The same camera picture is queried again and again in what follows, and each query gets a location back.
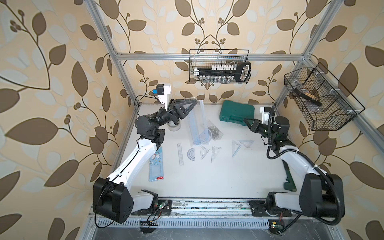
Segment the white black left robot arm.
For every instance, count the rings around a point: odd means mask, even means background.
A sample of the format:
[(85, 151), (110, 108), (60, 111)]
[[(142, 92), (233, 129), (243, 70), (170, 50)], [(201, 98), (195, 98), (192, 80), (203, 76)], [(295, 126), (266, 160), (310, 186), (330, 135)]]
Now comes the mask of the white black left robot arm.
[(197, 105), (197, 99), (172, 99), (167, 107), (161, 107), (150, 115), (141, 115), (135, 121), (137, 146), (132, 153), (107, 178), (98, 178), (93, 186), (93, 212), (113, 222), (124, 223), (131, 213), (158, 209), (158, 195), (142, 190), (133, 195), (130, 190), (144, 164), (161, 147), (166, 131), (161, 126), (179, 125)]

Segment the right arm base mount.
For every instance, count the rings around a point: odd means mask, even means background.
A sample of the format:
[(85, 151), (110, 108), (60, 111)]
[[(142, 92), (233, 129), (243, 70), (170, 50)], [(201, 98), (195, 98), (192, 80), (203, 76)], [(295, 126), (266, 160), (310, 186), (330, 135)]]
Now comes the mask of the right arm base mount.
[(264, 200), (250, 200), (249, 206), (251, 208), (253, 217), (292, 217), (293, 214), (290, 210), (282, 209), (279, 207), (267, 208), (266, 201)]

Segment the clear triangle ruler small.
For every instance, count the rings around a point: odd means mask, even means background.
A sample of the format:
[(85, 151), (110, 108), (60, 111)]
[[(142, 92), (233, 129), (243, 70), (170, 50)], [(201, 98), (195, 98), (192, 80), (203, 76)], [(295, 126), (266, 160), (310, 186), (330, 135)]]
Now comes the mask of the clear triangle ruler small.
[(209, 150), (203, 146), (203, 145), (200, 145), (200, 157), (201, 157), (201, 160), (204, 159), (204, 157), (209, 153)]

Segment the clear protractor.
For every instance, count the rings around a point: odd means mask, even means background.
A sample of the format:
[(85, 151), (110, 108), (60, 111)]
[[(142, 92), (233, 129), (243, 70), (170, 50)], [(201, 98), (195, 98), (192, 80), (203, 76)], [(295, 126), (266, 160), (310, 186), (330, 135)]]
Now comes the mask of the clear protractor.
[(191, 161), (195, 161), (196, 160), (196, 157), (195, 157), (195, 148), (191, 148), (188, 150), (187, 152), (187, 157), (189, 160)]

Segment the clear triangle ruler long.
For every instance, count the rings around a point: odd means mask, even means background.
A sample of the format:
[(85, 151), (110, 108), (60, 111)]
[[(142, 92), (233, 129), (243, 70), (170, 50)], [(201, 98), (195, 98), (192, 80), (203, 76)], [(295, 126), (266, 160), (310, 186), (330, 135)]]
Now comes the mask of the clear triangle ruler long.
[(211, 162), (213, 162), (219, 155), (221, 147), (212, 147)]

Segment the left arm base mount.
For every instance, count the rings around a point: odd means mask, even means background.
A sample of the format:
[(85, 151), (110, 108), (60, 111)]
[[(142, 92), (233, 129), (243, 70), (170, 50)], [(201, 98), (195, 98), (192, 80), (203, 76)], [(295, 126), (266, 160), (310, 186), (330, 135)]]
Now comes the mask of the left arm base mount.
[(131, 216), (149, 216), (150, 214), (162, 212), (161, 216), (169, 216), (172, 211), (171, 199), (155, 198), (148, 209), (142, 209), (136, 212), (132, 212)]

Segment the clear straight ruler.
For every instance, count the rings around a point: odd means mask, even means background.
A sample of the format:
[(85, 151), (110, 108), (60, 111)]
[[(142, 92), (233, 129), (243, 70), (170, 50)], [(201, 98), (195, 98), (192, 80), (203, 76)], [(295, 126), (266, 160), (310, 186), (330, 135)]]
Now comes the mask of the clear straight ruler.
[(183, 159), (183, 149), (182, 149), (181, 143), (177, 144), (177, 149), (178, 149), (179, 165), (183, 166), (184, 165), (184, 159)]

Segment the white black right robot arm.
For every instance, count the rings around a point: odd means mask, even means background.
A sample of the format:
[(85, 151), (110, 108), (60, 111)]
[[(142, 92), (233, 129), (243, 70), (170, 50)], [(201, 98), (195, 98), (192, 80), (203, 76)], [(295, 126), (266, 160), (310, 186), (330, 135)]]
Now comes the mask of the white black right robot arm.
[(343, 181), (338, 175), (322, 170), (288, 139), (289, 120), (277, 116), (270, 117), (267, 124), (257, 119), (244, 122), (252, 132), (267, 138), (267, 151), (274, 152), (274, 156), (267, 154), (267, 158), (280, 158), (303, 181), (299, 194), (268, 193), (266, 211), (286, 209), (327, 225), (337, 225), (345, 215)]

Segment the blue ruler set pouch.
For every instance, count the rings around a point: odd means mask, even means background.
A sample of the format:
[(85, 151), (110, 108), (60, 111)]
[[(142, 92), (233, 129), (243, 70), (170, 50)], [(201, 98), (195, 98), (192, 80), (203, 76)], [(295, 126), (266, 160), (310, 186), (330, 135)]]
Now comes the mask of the blue ruler set pouch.
[(163, 148), (160, 147), (149, 159), (149, 182), (164, 179)]

